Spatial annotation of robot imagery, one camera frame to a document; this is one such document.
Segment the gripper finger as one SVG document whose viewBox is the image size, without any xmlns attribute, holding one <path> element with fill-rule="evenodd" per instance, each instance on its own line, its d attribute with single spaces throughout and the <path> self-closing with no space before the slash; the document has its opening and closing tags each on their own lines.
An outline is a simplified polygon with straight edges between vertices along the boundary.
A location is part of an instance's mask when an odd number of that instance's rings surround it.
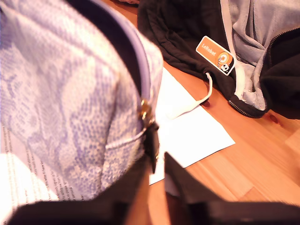
<svg viewBox="0 0 300 225">
<path fill-rule="evenodd" d="M 173 225 L 226 225 L 218 213 L 221 198 L 165 153 L 165 192 Z"/>
<path fill-rule="evenodd" d="M 137 160 L 97 198 L 98 225 L 147 225 L 150 161 Z"/>
</svg>

